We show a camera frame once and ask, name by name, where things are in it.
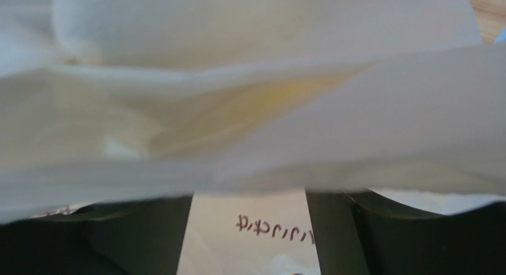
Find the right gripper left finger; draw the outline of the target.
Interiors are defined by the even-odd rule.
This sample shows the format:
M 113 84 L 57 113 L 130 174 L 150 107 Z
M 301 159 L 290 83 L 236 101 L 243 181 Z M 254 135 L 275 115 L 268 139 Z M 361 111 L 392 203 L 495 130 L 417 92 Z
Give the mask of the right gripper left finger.
M 192 197 L 93 204 L 79 210 L 92 262 L 86 274 L 176 274 Z

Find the yellow fake banana piece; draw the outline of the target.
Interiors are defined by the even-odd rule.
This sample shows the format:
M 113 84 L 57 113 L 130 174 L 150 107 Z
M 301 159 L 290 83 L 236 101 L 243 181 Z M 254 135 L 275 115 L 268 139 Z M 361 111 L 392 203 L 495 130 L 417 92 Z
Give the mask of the yellow fake banana piece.
M 237 141 L 356 75 L 358 71 L 252 85 L 188 124 L 157 134 L 148 142 L 148 152 L 156 157 L 208 153 Z

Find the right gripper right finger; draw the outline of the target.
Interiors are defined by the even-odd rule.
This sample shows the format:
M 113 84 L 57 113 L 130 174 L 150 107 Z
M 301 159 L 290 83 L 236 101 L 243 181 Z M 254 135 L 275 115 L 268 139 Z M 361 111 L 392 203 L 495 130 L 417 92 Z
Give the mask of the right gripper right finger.
M 437 215 L 375 192 L 306 192 L 322 274 L 438 274 Z

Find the translucent plastic bag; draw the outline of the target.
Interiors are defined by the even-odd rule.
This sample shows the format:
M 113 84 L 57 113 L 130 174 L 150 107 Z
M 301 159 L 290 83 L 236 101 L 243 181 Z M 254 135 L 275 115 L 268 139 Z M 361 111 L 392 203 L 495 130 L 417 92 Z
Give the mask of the translucent plastic bag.
M 472 0 L 1 0 L 2 274 L 504 274 Z

